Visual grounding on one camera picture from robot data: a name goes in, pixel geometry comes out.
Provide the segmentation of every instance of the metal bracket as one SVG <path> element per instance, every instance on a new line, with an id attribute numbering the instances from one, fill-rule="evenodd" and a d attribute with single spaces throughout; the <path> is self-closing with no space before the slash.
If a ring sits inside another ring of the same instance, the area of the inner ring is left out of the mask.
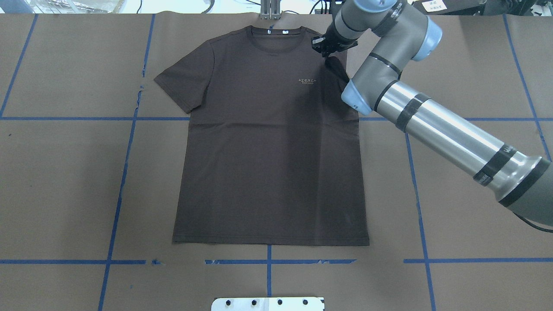
<path id="1" fill-rule="evenodd" d="M 324 311 L 322 297 L 217 298 L 211 311 Z"/>
<path id="2" fill-rule="evenodd" d="M 280 0 L 261 0 L 261 19 L 280 19 Z"/>

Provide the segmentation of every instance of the black cable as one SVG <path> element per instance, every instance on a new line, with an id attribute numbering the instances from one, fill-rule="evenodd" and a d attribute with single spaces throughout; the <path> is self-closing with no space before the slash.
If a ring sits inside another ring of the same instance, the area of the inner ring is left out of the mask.
<path id="1" fill-rule="evenodd" d="M 207 12 L 209 12 L 213 8 L 214 4 L 215 4 L 215 0 L 211 0 L 207 10 L 203 11 L 201 14 L 206 14 Z"/>
<path id="2" fill-rule="evenodd" d="M 528 219 L 516 214 L 516 213 L 513 213 L 515 214 L 516 217 L 520 218 L 523 222 L 527 223 L 530 227 L 534 228 L 534 229 L 538 229 L 540 231 L 543 231 L 543 232 L 549 232 L 549 233 L 553 233 L 553 230 L 552 229 L 546 229 L 546 228 L 542 228 L 542 227 L 539 227 L 539 226 L 536 226 L 534 224 L 532 224 L 530 221 L 528 221 Z"/>
<path id="3" fill-rule="evenodd" d="M 311 8 L 311 11 L 309 11 L 309 14 L 311 14 L 311 13 L 313 12 L 313 10 L 314 10 L 315 7 L 317 6 L 317 4 L 318 4 L 319 2 L 321 2 L 321 1 L 322 1 L 322 0 L 319 0 L 319 1 L 315 2 L 315 4 L 313 4 L 313 7 Z"/>

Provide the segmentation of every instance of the shirt logo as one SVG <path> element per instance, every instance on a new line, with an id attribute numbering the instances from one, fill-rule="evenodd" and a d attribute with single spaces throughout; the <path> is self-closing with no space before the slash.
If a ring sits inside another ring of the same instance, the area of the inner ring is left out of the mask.
<path id="1" fill-rule="evenodd" d="M 315 84 L 315 82 L 317 82 L 317 80 L 315 80 L 315 79 L 298 79 L 298 82 L 300 82 L 301 84 Z"/>

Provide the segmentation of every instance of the white label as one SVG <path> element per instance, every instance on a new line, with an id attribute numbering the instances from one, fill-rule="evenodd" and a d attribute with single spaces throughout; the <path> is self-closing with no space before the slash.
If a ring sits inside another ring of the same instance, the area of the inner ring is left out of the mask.
<path id="1" fill-rule="evenodd" d="M 432 0 L 422 3 L 422 6 L 427 12 L 437 12 L 447 10 L 447 6 L 442 0 Z"/>

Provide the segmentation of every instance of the white bracket with holes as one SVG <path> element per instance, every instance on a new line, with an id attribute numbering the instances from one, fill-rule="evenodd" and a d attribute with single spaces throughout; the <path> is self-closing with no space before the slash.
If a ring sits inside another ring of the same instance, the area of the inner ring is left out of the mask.
<path id="1" fill-rule="evenodd" d="M 211 311 L 324 311 L 321 297 L 217 298 Z"/>

